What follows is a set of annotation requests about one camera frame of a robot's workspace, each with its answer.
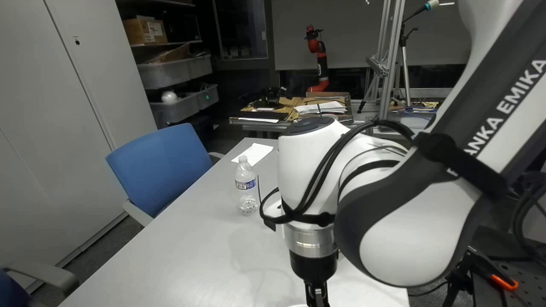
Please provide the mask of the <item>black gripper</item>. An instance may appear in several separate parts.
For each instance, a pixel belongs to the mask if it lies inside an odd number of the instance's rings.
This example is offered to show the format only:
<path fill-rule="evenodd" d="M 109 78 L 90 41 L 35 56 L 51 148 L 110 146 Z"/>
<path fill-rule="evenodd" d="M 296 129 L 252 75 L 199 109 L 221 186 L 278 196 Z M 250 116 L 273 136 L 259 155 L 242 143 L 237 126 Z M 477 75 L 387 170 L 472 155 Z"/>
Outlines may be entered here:
<path fill-rule="evenodd" d="M 290 254 L 291 271 L 305 283 L 305 303 L 307 307 L 329 307 L 327 285 L 325 281 L 336 273 L 337 254 L 329 254 L 324 257 L 303 257 L 295 252 Z"/>

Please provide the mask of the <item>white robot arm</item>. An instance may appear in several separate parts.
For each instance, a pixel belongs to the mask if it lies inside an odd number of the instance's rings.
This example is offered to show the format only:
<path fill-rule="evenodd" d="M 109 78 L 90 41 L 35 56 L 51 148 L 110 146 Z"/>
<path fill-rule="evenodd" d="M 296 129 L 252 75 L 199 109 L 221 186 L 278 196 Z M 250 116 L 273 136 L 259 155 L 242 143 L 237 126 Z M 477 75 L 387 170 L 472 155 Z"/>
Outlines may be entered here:
<path fill-rule="evenodd" d="M 339 261 L 395 288 L 471 256 L 482 216 L 513 223 L 544 192 L 546 0 L 459 0 L 471 51 L 431 123 L 308 117 L 278 138 L 262 223 L 281 233 L 307 307 L 327 307 Z"/>

